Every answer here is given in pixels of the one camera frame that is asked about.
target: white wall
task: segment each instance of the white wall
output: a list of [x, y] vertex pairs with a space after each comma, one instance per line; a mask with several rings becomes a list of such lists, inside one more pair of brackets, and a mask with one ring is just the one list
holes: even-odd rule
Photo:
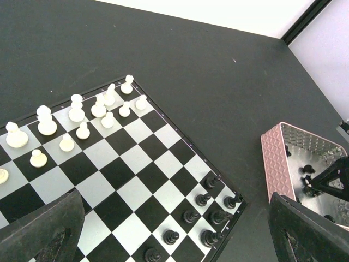
[[101, 0], [281, 38], [314, 0]]
[[349, 118], [349, 0], [333, 0], [290, 49], [339, 115]]

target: black pawn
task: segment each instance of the black pawn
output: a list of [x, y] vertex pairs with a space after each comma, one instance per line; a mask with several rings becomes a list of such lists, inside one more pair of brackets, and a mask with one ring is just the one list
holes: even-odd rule
[[214, 177], [208, 177], [208, 178], [206, 178], [206, 186], [208, 188], [214, 188], [215, 185], [221, 180], [222, 180], [221, 175], [214, 176]]
[[221, 232], [214, 233], [206, 230], [201, 234], [201, 242], [205, 247], [213, 247], [224, 235]]
[[196, 210], [187, 210], [184, 212], [183, 214], [183, 219], [184, 221], [186, 221], [187, 223], [192, 223], [195, 220], [197, 220], [199, 217], [199, 213]]
[[150, 248], [145, 253], [146, 262], [157, 262], [161, 259], [161, 254], [155, 248]]
[[195, 198], [195, 202], [198, 204], [198, 206], [206, 206], [207, 201], [210, 199], [211, 199], [211, 196], [209, 194], [198, 195]]
[[173, 230], [168, 230], [164, 233], [164, 242], [168, 245], [173, 245], [179, 239], [179, 233]]

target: chessboard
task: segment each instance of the chessboard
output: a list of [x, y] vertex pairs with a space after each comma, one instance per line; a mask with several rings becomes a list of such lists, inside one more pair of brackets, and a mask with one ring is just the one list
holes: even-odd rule
[[[0, 168], [9, 172], [7, 182], [0, 184], [0, 228], [77, 189], [86, 216], [73, 261], [143, 262], [150, 248], [160, 253], [161, 262], [216, 261], [247, 201], [240, 198], [235, 207], [228, 208], [224, 199], [240, 196], [231, 182], [149, 96], [146, 108], [137, 109], [135, 102], [145, 92], [134, 81], [133, 91], [124, 94], [120, 88], [124, 82], [125, 78], [114, 80], [81, 94], [83, 121], [91, 133], [86, 140], [77, 138], [80, 123], [68, 117], [70, 100], [50, 106], [57, 123], [53, 135], [41, 135], [36, 114], [14, 121], [28, 134], [24, 147], [9, 147], [7, 131], [0, 129]], [[104, 94], [111, 83], [116, 85], [115, 103], [106, 107], [115, 123], [104, 128], [101, 118], [91, 114], [91, 107], [96, 95]], [[118, 113], [125, 101], [131, 105], [128, 117]], [[67, 133], [75, 147], [63, 152], [59, 143]], [[29, 163], [37, 148], [47, 156], [41, 168]], [[207, 181], [217, 176], [221, 180], [209, 188]], [[210, 199], [198, 205], [197, 196], [205, 194]], [[198, 217], [187, 223], [186, 211]], [[215, 211], [232, 216], [213, 223]], [[164, 241], [168, 230], [179, 233], [172, 245]], [[222, 233], [213, 247], [201, 241], [205, 230]]]

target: dark gray table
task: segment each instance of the dark gray table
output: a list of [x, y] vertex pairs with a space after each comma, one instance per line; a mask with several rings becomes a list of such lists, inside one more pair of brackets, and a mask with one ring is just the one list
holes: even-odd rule
[[219, 261], [276, 261], [260, 136], [280, 121], [342, 144], [281, 41], [89, 0], [0, 5], [0, 122], [133, 74], [250, 205]]

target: white pawn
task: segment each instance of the white pawn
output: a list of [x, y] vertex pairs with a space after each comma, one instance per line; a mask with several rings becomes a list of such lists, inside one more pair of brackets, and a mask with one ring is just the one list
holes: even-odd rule
[[19, 148], [28, 143], [28, 135], [20, 131], [16, 123], [8, 122], [6, 125], [8, 135], [6, 137], [6, 143], [13, 148]]
[[70, 135], [65, 134], [62, 137], [62, 141], [59, 143], [59, 147], [64, 151], [64, 152], [70, 152], [73, 150], [75, 146], [74, 141], [71, 139]]
[[102, 118], [102, 126], [105, 128], [111, 128], [114, 126], [114, 114], [112, 112], [108, 112], [105, 117]]
[[124, 102], [124, 105], [119, 108], [119, 115], [123, 117], [127, 117], [130, 115], [130, 113], [131, 113], [130, 102], [126, 101]]
[[76, 136], [79, 139], [87, 139], [89, 137], [89, 130], [87, 127], [87, 123], [82, 122], [80, 127], [76, 130]]
[[125, 83], [121, 85], [121, 92], [124, 94], [130, 94], [132, 92], [133, 76], [127, 75], [125, 78]]
[[32, 151], [30, 163], [35, 168], [41, 168], [47, 163], [47, 156], [45, 156], [39, 149]]
[[145, 94], [141, 95], [136, 101], [136, 108], [138, 110], [144, 110], [147, 106], [147, 96]]

